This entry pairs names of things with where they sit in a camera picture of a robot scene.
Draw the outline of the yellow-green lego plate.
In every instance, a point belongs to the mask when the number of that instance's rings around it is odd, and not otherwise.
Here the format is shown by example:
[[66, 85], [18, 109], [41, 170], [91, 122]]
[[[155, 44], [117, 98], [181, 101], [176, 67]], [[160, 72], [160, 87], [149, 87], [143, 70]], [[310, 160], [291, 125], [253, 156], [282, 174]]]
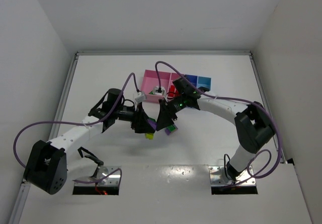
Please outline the yellow-green lego plate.
[[146, 133], [145, 134], [145, 138], [146, 139], [149, 139], [149, 140], [152, 140], [153, 139], [153, 135], [154, 135], [153, 133]]

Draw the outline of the red lego brick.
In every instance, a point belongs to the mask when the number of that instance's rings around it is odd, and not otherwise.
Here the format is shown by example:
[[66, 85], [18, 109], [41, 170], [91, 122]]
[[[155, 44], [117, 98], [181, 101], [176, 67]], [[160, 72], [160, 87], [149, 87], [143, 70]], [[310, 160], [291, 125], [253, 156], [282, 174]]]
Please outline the red lego brick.
[[168, 91], [168, 97], [173, 98], [176, 97], [179, 94], [178, 90], [174, 85], [170, 85], [169, 91]]

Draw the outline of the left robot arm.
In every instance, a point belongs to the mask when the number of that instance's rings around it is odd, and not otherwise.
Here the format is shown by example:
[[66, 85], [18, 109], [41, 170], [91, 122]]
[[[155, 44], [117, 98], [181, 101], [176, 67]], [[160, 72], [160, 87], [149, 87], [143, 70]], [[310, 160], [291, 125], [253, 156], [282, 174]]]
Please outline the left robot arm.
[[24, 179], [48, 194], [57, 193], [67, 180], [68, 157], [74, 152], [84, 151], [83, 144], [106, 131], [116, 120], [130, 122], [135, 133], [154, 133], [155, 129], [142, 106], [145, 100], [145, 93], [138, 91], [133, 106], [126, 106], [123, 92], [109, 89], [80, 124], [54, 139], [40, 140], [33, 145]]

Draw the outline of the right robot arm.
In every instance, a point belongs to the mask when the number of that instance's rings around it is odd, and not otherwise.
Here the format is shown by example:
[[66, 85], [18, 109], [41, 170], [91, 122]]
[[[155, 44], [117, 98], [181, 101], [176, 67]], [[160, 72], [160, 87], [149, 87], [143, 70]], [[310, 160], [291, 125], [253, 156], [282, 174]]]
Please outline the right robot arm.
[[186, 107], [212, 113], [232, 123], [236, 127], [239, 147], [233, 157], [224, 164], [224, 175], [228, 183], [236, 181], [260, 149], [276, 133], [271, 120], [261, 111], [261, 104], [243, 104], [211, 97], [208, 88], [196, 88], [186, 77], [178, 78], [173, 84], [179, 94], [169, 101], [159, 100], [156, 130], [173, 125], [177, 119], [176, 113]]

